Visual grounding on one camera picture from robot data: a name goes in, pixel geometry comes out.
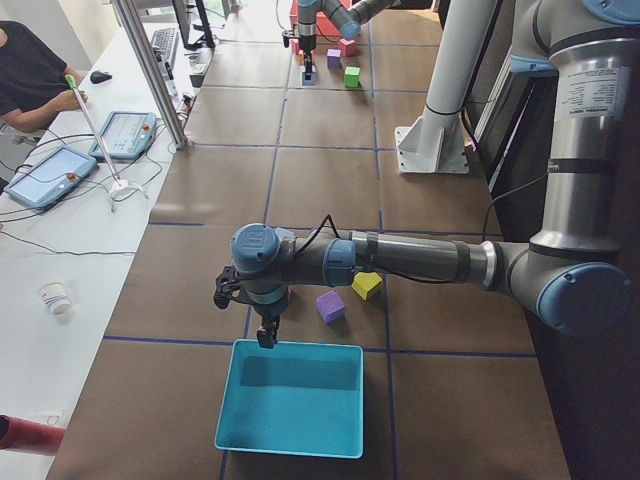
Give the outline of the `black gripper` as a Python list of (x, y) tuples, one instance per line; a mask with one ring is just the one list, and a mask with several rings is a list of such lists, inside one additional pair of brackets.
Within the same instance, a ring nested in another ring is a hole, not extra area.
[(278, 343), (282, 309), (267, 305), (256, 305), (254, 310), (261, 318), (260, 327), (256, 332), (258, 344), (261, 348), (273, 349)]
[(300, 49), (304, 52), (304, 73), (309, 75), (309, 82), (316, 82), (316, 66), (311, 53), (316, 48), (315, 35), (300, 35), (298, 37)]

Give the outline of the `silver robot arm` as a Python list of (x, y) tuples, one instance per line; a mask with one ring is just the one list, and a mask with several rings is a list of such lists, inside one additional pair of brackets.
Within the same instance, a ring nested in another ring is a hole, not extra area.
[(299, 46), (304, 55), (304, 79), (310, 80), (313, 74), (313, 51), (316, 48), (317, 14), (325, 17), (338, 29), (340, 36), (354, 39), (367, 23), (382, 10), (399, 6), (400, 1), (363, 0), (346, 8), (339, 0), (297, 0), (297, 33)]
[(249, 224), (232, 237), (232, 262), (216, 279), (215, 305), (252, 306), (264, 348), (276, 344), (292, 286), (347, 286), (360, 272), (477, 283), (572, 336), (593, 336), (622, 321), (633, 293), (616, 265), (609, 217), (615, 144), (639, 70), (639, 5), (520, 1), (511, 45), (513, 72), (558, 77), (542, 226), (529, 241), (467, 244), (339, 231), (331, 218), (304, 238)]

